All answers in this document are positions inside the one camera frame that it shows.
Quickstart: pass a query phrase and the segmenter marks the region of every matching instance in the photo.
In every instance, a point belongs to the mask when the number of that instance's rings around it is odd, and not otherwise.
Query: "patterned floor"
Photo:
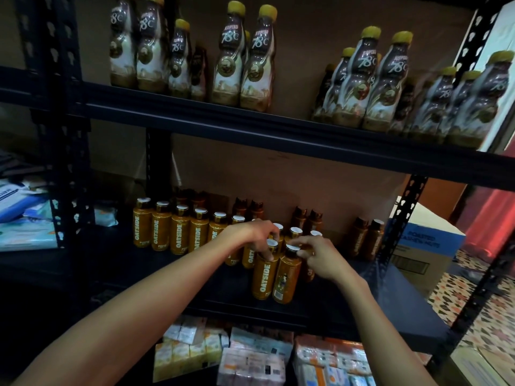
[[[458,252],[461,266],[486,271],[488,265]],[[449,325],[473,292],[475,285],[467,279],[445,273],[428,301]],[[460,345],[485,348],[510,363],[515,373],[515,282],[505,278],[499,284],[504,296],[493,295]]]

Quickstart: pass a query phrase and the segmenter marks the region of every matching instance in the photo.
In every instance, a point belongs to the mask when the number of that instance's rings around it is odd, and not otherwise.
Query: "shelving unit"
[[[489,2],[480,6],[478,13],[483,14],[484,21],[475,28],[476,38],[469,44],[468,55],[457,60],[461,71],[479,57],[478,49],[488,37],[495,14],[507,0]],[[0,101],[31,108],[48,169],[50,198],[58,202],[53,204],[53,214],[59,249],[0,253],[0,268],[8,266],[16,271],[17,282],[71,287],[77,317],[91,309],[90,302],[98,304],[99,298],[109,298],[102,297],[102,292],[122,291],[174,260],[168,252],[134,248],[130,230],[123,225],[94,226],[87,141],[90,119],[147,129],[147,193],[154,199],[170,197],[168,180],[150,174],[170,172],[171,133],[413,174],[377,261],[352,266],[367,279],[379,305],[409,346],[434,354],[428,365],[432,372],[450,355],[500,277],[510,269],[515,236],[485,273],[456,322],[448,327],[389,260],[429,176],[515,191],[515,158],[83,82],[74,0],[49,0],[49,4],[45,0],[16,0],[16,10],[27,70],[0,67]],[[23,23],[23,16],[28,16],[28,24]],[[55,27],[54,35],[48,23]],[[34,53],[27,51],[28,42],[37,44]],[[59,54],[56,61],[51,49]],[[74,199],[76,207],[71,204]],[[0,273],[0,277],[11,276],[10,270],[4,270],[7,273]],[[62,276],[72,279],[61,280]],[[359,340],[346,303],[327,282],[317,279],[310,290],[300,287],[294,301],[286,306],[271,300],[258,302],[248,291],[235,290],[248,283],[248,274],[222,266],[186,312]],[[314,303],[322,311],[317,308],[315,312]]]

